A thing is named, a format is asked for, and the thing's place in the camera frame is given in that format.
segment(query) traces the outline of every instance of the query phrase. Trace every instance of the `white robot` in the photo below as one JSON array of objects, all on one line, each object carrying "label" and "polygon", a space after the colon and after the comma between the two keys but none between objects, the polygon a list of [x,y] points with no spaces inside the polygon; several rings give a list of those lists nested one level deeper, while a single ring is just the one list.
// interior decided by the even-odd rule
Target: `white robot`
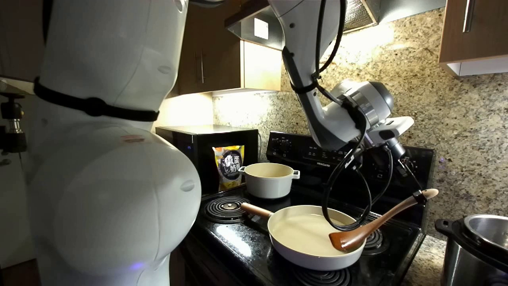
[{"label": "white robot", "polygon": [[[376,83],[319,104],[316,56],[340,34],[343,0],[324,0],[324,9],[318,0],[268,1],[284,29],[292,85],[322,147],[340,149],[362,133],[341,101],[364,109],[372,144],[413,123],[384,123],[391,103]],[[202,185],[187,157],[151,133],[151,120],[176,80],[187,6],[53,1],[26,172],[45,286],[170,282],[170,252],[197,217]]]}]

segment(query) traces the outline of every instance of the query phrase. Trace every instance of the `granite countertop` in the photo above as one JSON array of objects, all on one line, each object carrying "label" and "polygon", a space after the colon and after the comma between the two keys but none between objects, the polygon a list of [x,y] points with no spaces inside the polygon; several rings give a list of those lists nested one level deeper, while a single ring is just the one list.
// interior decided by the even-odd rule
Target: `granite countertop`
[{"label": "granite countertop", "polygon": [[419,247],[403,286],[435,286],[441,284],[446,239],[427,234]]}]

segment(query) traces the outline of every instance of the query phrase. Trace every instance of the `range hood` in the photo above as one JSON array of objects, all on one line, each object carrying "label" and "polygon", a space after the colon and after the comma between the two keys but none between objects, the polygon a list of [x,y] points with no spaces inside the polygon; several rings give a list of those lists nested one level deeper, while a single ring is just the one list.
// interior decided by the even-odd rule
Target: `range hood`
[{"label": "range hood", "polygon": [[[345,31],[438,9],[446,0],[348,0]],[[226,18],[226,26],[238,37],[283,49],[283,28],[267,0],[248,0],[241,9]]]}]

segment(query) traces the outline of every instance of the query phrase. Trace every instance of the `white pot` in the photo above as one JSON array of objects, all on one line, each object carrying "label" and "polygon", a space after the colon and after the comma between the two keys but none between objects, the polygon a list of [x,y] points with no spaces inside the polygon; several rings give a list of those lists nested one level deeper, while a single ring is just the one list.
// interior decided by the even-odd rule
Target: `white pot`
[{"label": "white pot", "polygon": [[286,196],[292,179],[300,177],[300,171],[284,163],[259,161],[241,166],[248,192],[260,198]]}]

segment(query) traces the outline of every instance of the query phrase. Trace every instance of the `kitchen cabinet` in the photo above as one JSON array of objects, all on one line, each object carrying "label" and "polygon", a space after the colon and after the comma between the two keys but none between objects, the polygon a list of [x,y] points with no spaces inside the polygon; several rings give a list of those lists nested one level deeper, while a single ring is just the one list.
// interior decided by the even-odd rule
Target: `kitchen cabinet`
[{"label": "kitchen cabinet", "polygon": [[281,50],[241,41],[224,25],[241,2],[189,4],[176,93],[281,87]]},{"label": "kitchen cabinet", "polygon": [[507,0],[448,0],[440,60],[457,74],[508,71],[507,14]]}]

